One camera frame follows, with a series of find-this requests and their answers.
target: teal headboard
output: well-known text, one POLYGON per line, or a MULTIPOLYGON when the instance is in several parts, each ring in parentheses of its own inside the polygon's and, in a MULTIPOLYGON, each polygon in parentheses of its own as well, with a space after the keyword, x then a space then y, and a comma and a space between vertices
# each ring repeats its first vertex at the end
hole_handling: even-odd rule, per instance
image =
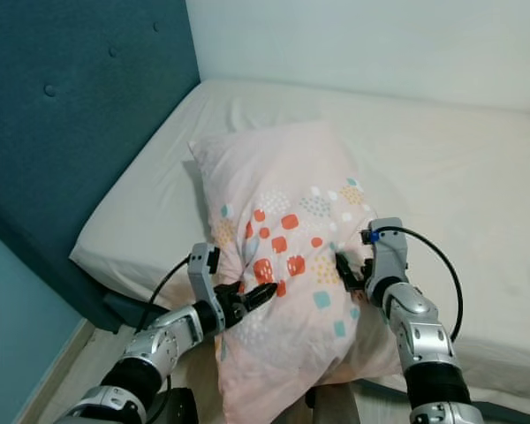
POLYGON ((67 256, 199 82, 185 0, 0 0, 0 238, 98 327, 119 318, 67 256))

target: pillow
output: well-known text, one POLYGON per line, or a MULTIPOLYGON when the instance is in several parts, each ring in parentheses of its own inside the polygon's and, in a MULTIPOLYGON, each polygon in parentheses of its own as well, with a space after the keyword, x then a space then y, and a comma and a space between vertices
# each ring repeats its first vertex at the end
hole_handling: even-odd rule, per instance
POLYGON ((375 215, 329 124, 210 137, 190 148, 222 250, 221 282, 241 280, 245 291, 279 283, 275 298, 216 338, 227 422, 269 423, 319 382, 396 373, 394 339, 377 311, 367 314, 373 336, 358 340, 366 304, 345 291, 335 268, 336 251, 356 269, 370 255, 359 231, 375 215))

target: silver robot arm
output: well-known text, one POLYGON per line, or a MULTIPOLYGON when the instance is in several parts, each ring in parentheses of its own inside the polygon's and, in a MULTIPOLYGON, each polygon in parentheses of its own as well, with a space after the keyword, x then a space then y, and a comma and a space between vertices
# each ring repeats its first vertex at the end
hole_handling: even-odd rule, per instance
POLYGON ((262 284, 247 295, 239 283, 213 287, 220 250, 194 245, 188 276, 197 302, 158 317, 135 335, 117 364, 57 424, 144 424, 155 395, 183 353, 241 321, 276 292, 262 284))
POLYGON ((437 307, 413 285, 405 270, 406 239, 398 218, 376 219, 362 233, 373 245, 374 258, 366 263, 365 287, 356 285, 346 260, 337 255, 337 270, 347 290, 365 288, 369 302, 389 319, 406 379, 412 424, 483 424, 469 391, 448 332, 438 321, 437 307))

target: blue wall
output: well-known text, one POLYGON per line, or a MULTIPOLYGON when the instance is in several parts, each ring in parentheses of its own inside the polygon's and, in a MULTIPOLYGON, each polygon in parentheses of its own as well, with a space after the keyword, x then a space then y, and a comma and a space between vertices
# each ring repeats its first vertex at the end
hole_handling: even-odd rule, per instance
POLYGON ((0 241, 0 424, 22 411, 80 320, 0 241))

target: mattress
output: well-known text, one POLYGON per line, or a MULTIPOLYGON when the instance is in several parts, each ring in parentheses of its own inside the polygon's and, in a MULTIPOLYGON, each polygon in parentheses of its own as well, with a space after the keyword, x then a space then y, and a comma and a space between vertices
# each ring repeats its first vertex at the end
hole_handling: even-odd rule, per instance
MULTIPOLYGON (((147 299, 193 243, 209 239, 187 142, 317 118, 352 151, 379 216, 399 216, 456 267, 465 300, 456 350, 473 399, 530 413, 530 115, 208 80, 112 187, 72 259, 109 288, 147 299)), ((447 269, 416 240, 408 246, 411 282, 452 328, 457 305, 447 269)), ((157 303, 191 300, 183 271, 157 303)), ((405 387, 400 376, 377 382, 405 387)))

